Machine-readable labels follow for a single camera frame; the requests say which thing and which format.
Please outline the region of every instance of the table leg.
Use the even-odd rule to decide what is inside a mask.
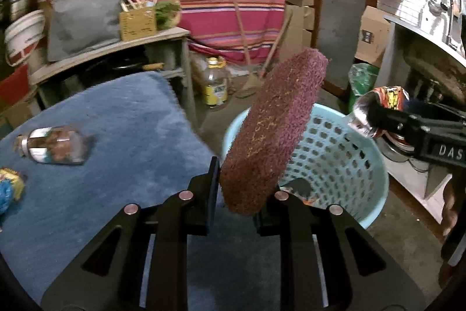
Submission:
[[[186,115],[194,130],[197,130],[196,105],[194,103],[193,80],[191,78],[191,60],[189,57],[188,39],[182,39],[181,60],[183,70],[186,75],[186,88],[188,102],[186,105]]]

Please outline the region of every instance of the wooden shelf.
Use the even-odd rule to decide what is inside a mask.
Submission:
[[[37,85],[46,81],[50,77],[57,75],[65,70],[71,69],[74,66],[80,65],[87,61],[105,56],[106,54],[122,51],[123,49],[131,48],[138,45],[150,44],[156,41],[170,40],[183,38],[190,34],[188,30],[175,27],[168,30],[160,31],[157,35],[139,38],[131,41],[120,41],[115,44],[107,45],[91,52],[79,54],[68,59],[54,62],[50,65],[41,67],[38,71],[30,75],[29,82],[31,86]]]

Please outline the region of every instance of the jar lid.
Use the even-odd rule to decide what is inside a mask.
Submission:
[[[222,58],[218,59],[217,57],[209,57],[207,59],[207,63],[208,63],[209,69],[214,68],[214,67],[222,68],[222,67],[227,66],[227,62],[224,59]]]

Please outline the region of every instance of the metal screw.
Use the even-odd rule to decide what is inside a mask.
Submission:
[[[330,211],[330,213],[338,216],[338,215],[341,215],[343,213],[343,208],[340,205],[331,205],[329,207],[329,211]]]
[[[193,198],[194,194],[189,190],[183,190],[178,196],[182,201],[189,201]]]
[[[128,215],[132,215],[138,211],[139,207],[135,205],[134,203],[130,203],[124,207],[124,213],[127,213]]]
[[[274,195],[275,199],[278,201],[286,201],[289,197],[286,191],[277,191]]]

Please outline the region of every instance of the wooden table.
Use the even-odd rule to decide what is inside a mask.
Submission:
[[[181,44],[180,67],[177,67],[174,70],[162,70],[160,73],[166,79],[173,77],[183,77],[185,79],[185,85],[187,88],[186,114],[193,127],[196,128],[196,109],[194,104],[193,83],[191,79],[190,57],[187,42],[187,37],[189,34],[190,32],[188,30],[175,27],[161,31],[153,36],[139,38],[131,41],[120,41],[115,44],[95,49],[91,52],[82,53],[77,56],[43,66],[35,73],[30,75],[29,82],[31,86],[37,86],[39,97],[44,106],[48,108],[62,100],[61,97],[57,94],[57,84],[53,83],[54,78],[56,78],[58,74],[62,74],[83,63],[101,58],[102,56],[110,53],[122,51],[127,48],[169,40],[179,42]]]

